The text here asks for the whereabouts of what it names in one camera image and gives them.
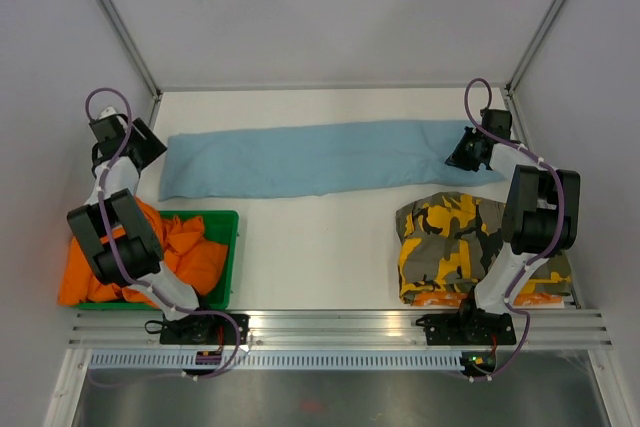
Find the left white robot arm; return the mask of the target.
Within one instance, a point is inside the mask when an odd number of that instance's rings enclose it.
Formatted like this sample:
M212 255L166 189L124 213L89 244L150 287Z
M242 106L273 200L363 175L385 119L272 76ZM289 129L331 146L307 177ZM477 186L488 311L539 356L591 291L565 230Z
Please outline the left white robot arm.
M197 344L217 333L216 317L201 309L196 290L169 269L163 248L135 193L141 173L166 146L140 119L108 107L89 121L93 190L67 222L91 272L105 285L130 288L151 301L169 322Z

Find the light blue trousers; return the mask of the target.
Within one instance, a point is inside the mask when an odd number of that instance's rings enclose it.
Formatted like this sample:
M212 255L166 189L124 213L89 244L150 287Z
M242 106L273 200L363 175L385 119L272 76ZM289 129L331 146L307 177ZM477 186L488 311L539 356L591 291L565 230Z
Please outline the light blue trousers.
M168 140L159 198L296 198L417 184L502 181L446 165L464 121L388 120L179 134Z

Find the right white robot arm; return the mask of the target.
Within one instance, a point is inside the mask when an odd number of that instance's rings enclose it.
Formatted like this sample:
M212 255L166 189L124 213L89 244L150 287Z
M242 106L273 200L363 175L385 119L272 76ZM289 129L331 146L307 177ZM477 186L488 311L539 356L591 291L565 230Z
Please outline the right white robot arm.
M457 334L480 342L492 330L488 314L505 314L526 282L546 261L575 242L581 176L557 169L511 139L512 117L485 108L481 123L467 127L446 164L477 172L482 166L510 182L501 222L503 247L474 288L476 308L456 317Z

